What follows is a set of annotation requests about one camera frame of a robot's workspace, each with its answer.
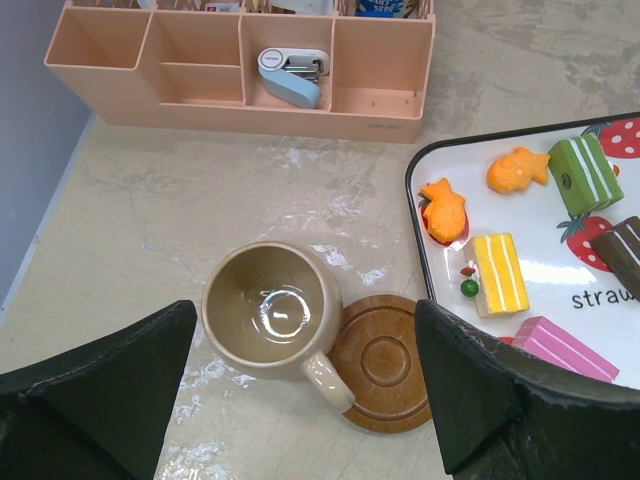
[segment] green ball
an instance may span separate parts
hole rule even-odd
[[[465,280],[460,285],[460,291],[465,297],[475,297],[480,291],[480,287],[475,280]]]

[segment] goldfish figurine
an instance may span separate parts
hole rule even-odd
[[[525,190],[532,180],[546,185],[549,181],[550,155],[532,153],[524,147],[518,147],[514,153],[499,158],[487,172],[487,183],[498,193],[511,193]]]
[[[439,242],[453,242],[467,223],[466,200],[451,190],[446,178],[422,187],[420,192],[431,201],[422,214],[427,219],[427,232]]]

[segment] table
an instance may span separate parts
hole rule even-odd
[[[404,173],[446,138],[640,109],[635,0],[436,5],[415,145],[92,127],[0,328],[0,372],[107,335],[176,299],[199,307],[223,256],[312,246],[345,303],[425,296]],[[360,430],[302,376],[231,371],[198,325],[158,479],[444,478],[433,423]]]

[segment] round wooden saucer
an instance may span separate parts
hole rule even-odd
[[[329,358],[356,397],[344,416],[360,427],[399,433],[431,419],[416,348],[415,309],[406,298],[375,295],[344,310]]]

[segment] beige mug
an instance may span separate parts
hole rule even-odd
[[[257,378],[301,370],[346,412],[354,395],[325,355],[340,331],[342,308],[324,263],[281,242],[230,254],[211,273],[202,297],[205,331],[229,365]]]

